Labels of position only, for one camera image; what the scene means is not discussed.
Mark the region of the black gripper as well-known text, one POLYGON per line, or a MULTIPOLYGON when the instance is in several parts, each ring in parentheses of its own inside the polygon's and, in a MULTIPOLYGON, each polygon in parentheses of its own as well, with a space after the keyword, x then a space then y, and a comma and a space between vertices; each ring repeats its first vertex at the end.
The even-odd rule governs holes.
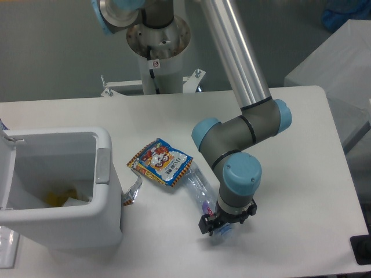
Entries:
POLYGON ((257 204, 254 199, 252 199, 252 201, 238 214, 227 213, 217 203, 216 216, 209 214, 202 215, 198 226, 203 235, 206 233, 212 235, 216 229, 221 228, 225 223, 234 224, 239 222, 240 224, 243 224, 250 216, 254 216, 256 211, 257 204))

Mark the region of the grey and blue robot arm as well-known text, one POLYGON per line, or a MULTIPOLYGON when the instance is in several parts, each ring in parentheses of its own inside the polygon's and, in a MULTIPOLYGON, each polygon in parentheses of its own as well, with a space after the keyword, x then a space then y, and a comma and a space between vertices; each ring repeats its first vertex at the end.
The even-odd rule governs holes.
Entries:
MULTIPOLYGON (((105 33, 126 31, 139 59, 145 94, 183 90, 180 56, 191 35, 187 23, 175 15, 173 1, 93 1, 92 7, 105 33)), ((284 101, 271 97, 235 2, 202 1, 201 9, 241 110, 227 122, 205 119, 192 131, 198 151, 220 183, 214 214, 203 215, 199 222, 201 232, 212 235, 256 213, 253 196, 262 170, 246 149, 286 130, 292 114, 284 101)))

